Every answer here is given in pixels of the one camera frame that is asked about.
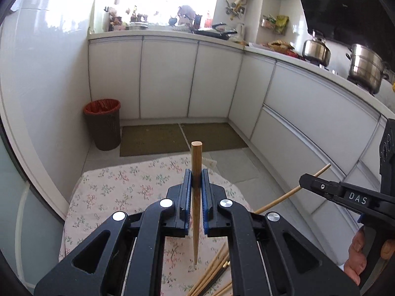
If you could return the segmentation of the person's right hand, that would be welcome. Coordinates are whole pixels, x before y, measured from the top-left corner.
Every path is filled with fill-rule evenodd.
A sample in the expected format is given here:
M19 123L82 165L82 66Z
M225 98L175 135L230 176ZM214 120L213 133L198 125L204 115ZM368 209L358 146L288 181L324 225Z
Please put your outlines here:
M348 249L348 259L344 263L344 273L354 281L356 285L360 284L360 274L366 268L367 260L363 254L365 245L364 229L360 228L354 235L352 243Z

